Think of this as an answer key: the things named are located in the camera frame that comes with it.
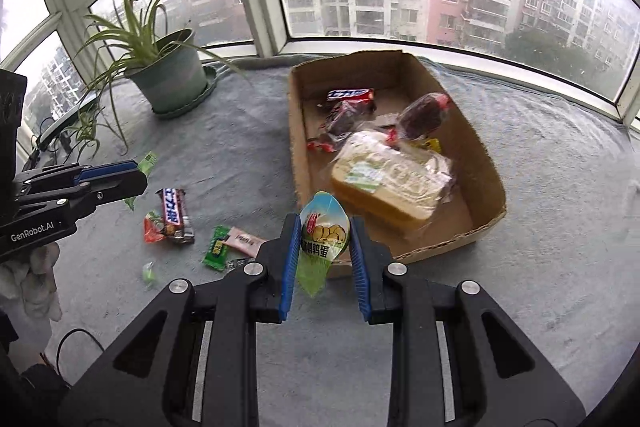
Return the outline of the white gloved left hand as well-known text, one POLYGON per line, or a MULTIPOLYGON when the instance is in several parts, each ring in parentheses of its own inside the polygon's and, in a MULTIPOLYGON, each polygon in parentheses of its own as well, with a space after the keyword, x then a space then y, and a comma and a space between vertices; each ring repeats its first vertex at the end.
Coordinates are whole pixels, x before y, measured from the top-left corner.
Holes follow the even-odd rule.
POLYGON ((1 263, 1 302, 21 303, 31 319, 58 322, 62 309, 54 266, 60 247, 50 243, 1 263))

